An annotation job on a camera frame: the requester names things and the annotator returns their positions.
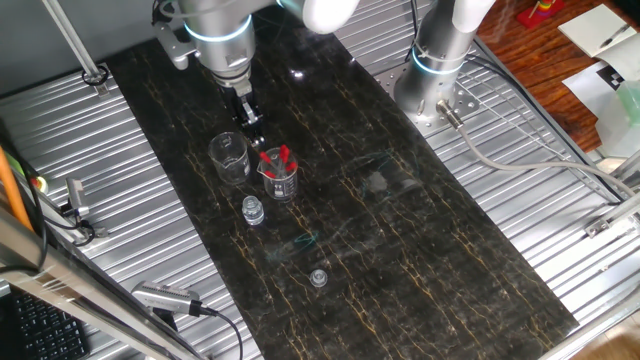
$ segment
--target wooden surface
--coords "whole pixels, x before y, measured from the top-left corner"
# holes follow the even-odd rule
[[[480,26],[480,38],[533,94],[585,152],[600,146],[596,116],[562,80],[597,62],[574,45],[558,26],[604,3],[636,30],[638,26],[611,0],[565,0],[566,7],[537,28],[528,30],[516,15],[535,0],[498,0]]]

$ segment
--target glass beaker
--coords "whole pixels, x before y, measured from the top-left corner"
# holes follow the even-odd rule
[[[267,150],[266,153],[271,159],[271,164],[260,160],[258,165],[258,172],[262,174],[264,180],[264,189],[269,196],[276,200],[291,200],[298,191],[298,168],[296,166],[291,171],[286,171],[286,166],[291,163],[297,164],[295,156],[290,154],[287,164],[283,164],[279,148]],[[267,176],[267,171],[275,175],[274,178]]]
[[[251,166],[247,154],[247,142],[238,133],[226,132],[209,143],[209,156],[216,166],[220,180],[237,185],[249,177]]]

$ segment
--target clear glass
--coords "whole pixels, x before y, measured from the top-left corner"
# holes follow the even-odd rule
[[[285,171],[285,164],[280,160],[280,149],[273,148],[269,149],[267,152],[267,156],[271,159],[271,164],[267,164],[264,160],[260,160],[259,172],[262,174],[264,179],[264,189],[267,191],[267,194],[281,201],[289,201],[298,192],[298,168],[293,171]],[[296,161],[296,158],[293,154],[289,155],[289,163]],[[271,171],[274,175],[276,175],[275,179],[272,179],[264,174],[265,171]]]
[[[249,225],[258,225],[264,220],[262,203],[255,196],[247,196],[242,201],[242,215]]]
[[[244,136],[228,132],[214,137],[209,143],[209,156],[225,183],[236,185],[249,177],[251,166]]]

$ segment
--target keyboard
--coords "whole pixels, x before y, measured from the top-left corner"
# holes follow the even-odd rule
[[[80,360],[89,355],[82,323],[37,297],[12,288],[0,299],[0,312],[0,359]]]

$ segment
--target metal bracket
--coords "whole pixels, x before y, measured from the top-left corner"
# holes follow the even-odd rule
[[[601,232],[610,229],[613,225],[633,217],[634,214],[638,212],[640,212],[640,193],[604,214],[598,220],[587,226],[584,231],[590,238],[593,238]]]
[[[153,25],[153,31],[173,65],[175,65],[178,70],[185,70],[189,67],[188,55],[197,52],[195,46],[191,42],[180,42],[173,33],[173,30],[171,30],[165,22],[158,21],[155,23]]]
[[[396,81],[398,81],[400,75],[405,72],[408,67],[409,63],[405,63],[375,76],[378,84],[382,86],[394,101],[393,89],[396,85]],[[449,104],[453,108],[453,112],[460,118],[465,118],[475,113],[480,108],[478,100],[460,87],[458,82],[454,85],[453,96],[449,100]],[[449,122],[444,116],[429,119],[428,121],[414,121],[413,124],[418,128],[418,130],[420,130],[420,133],[423,136],[427,136],[438,129],[449,126]]]
[[[74,178],[66,178],[67,191],[69,192],[69,210],[65,211],[65,216],[83,217],[89,215],[89,205],[84,196],[82,181]]]

